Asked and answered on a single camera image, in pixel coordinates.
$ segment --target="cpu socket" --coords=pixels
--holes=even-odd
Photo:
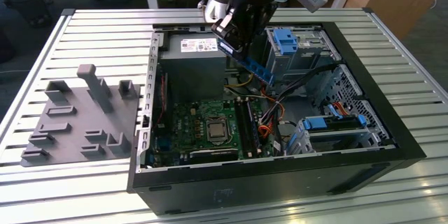
[[[206,119],[206,140],[221,145],[229,141],[226,118],[224,116],[213,116]]]

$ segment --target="yellow wire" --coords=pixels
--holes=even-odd
[[[226,88],[237,88],[237,87],[242,87],[245,85],[248,85],[252,82],[253,79],[253,74],[250,74],[249,79],[246,80],[246,82],[241,83],[241,84],[230,84],[230,85],[224,85],[224,87]]]

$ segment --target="motherboard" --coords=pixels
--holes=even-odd
[[[168,166],[264,155],[257,150],[257,138],[246,137],[241,132],[244,125],[249,125],[244,123],[246,113],[241,115],[240,112],[242,102],[249,104],[246,108],[250,109],[250,119],[256,124],[262,114],[257,99],[174,103],[170,133],[157,136],[157,163]]]

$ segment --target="ram slot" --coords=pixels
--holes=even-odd
[[[248,101],[241,100],[240,98],[234,99],[233,104],[244,157],[253,158],[257,155],[256,142],[258,143],[260,141],[256,131],[256,122],[250,114],[250,105]]]

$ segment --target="gray plastic post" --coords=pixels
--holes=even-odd
[[[134,99],[137,93],[133,88],[133,83],[130,80],[122,80],[118,82],[118,92],[121,99]]]
[[[54,143],[54,137],[49,133],[32,134],[28,141],[37,147]]]
[[[97,104],[101,107],[104,113],[110,113],[113,111],[112,103],[108,99],[106,92],[101,86],[100,80],[94,75],[96,67],[92,64],[78,65],[76,75],[78,78],[84,79],[86,85],[89,86],[90,95],[94,97]]]
[[[69,91],[70,89],[65,81],[50,81],[46,85],[44,93],[48,96],[49,100],[57,105],[57,104],[68,104],[64,92]]]
[[[94,143],[94,142],[97,143],[100,141],[106,140],[106,134],[102,129],[86,130],[84,137],[90,143]]]
[[[38,132],[66,132],[70,131],[72,126],[69,123],[53,123],[53,124],[41,124],[37,128]]]
[[[124,135],[120,133],[120,139],[116,141],[112,134],[106,134],[105,146],[110,149],[113,154],[125,154],[130,150],[130,143]]]
[[[22,151],[21,158],[28,162],[42,161],[49,158],[49,153],[41,148],[36,148]]]
[[[100,144],[84,145],[80,151],[86,158],[101,157],[105,152]]]
[[[74,115],[76,108],[73,106],[57,106],[56,108],[48,108],[46,115],[52,116],[62,116],[62,115]]]

